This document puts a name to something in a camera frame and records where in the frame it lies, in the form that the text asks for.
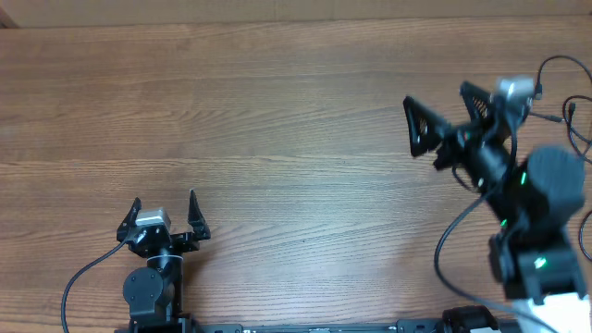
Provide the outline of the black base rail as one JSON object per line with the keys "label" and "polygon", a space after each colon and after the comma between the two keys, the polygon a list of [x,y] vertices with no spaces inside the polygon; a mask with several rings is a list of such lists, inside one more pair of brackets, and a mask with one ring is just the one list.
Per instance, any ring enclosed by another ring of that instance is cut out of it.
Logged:
{"label": "black base rail", "polygon": [[501,332],[520,333],[516,320],[494,317],[484,306],[464,306],[445,310],[441,318],[399,319],[379,324],[310,324],[277,326],[243,326],[240,324],[203,325],[182,319],[174,326],[140,327],[129,322],[116,329],[124,332],[203,332],[203,333],[438,333]]}

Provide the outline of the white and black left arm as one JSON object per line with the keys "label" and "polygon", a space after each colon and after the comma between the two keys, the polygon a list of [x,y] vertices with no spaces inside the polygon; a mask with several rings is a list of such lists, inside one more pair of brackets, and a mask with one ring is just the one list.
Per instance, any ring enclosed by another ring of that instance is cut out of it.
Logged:
{"label": "white and black left arm", "polygon": [[201,332],[183,310],[184,255],[211,238],[195,191],[190,191],[190,231],[173,233],[163,207],[143,210],[136,198],[117,228],[117,241],[146,261],[126,277],[122,294],[129,306],[129,332]]}

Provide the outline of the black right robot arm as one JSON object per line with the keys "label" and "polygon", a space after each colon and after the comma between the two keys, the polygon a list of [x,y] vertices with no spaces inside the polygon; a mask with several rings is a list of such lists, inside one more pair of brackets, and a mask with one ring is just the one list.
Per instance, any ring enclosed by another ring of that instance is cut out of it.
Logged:
{"label": "black right robot arm", "polygon": [[527,77],[503,78],[493,92],[465,81],[460,96],[469,121],[453,125],[412,96],[402,102],[411,154],[435,152],[437,170],[462,167],[500,230],[489,241],[492,274],[524,332],[588,332],[591,304],[567,224],[585,203],[585,167],[555,145],[534,149],[517,163],[517,132],[539,87]]}

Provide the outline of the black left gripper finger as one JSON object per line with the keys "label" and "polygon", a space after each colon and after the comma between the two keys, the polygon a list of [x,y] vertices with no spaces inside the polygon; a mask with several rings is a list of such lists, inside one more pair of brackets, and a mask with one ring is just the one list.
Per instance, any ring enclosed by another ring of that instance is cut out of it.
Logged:
{"label": "black left gripper finger", "polygon": [[196,241],[211,239],[211,231],[198,204],[194,189],[190,190],[188,224],[192,228],[193,238]]}
{"label": "black left gripper finger", "polygon": [[130,230],[136,227],[136,219],[141,209],[142,201],[139,197],[136,197],[128,213],[117,228],[117,241],[123,242],[129,236]]}

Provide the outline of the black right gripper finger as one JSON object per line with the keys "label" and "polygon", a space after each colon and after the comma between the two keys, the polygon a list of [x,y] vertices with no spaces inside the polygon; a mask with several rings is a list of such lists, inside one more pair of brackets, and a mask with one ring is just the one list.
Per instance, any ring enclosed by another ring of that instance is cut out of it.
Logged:
{"label": "black right gripper finger", "polygon": [[451,124],[445,118],[412,96],[404,98],[403,108],[413,157],[435,150],[451,132]]}
{"label": "black right gripper finger", "polygon": [[472,121],[490,118],[490,92],[469,81],[464,81],[460,86],[460,96]]}

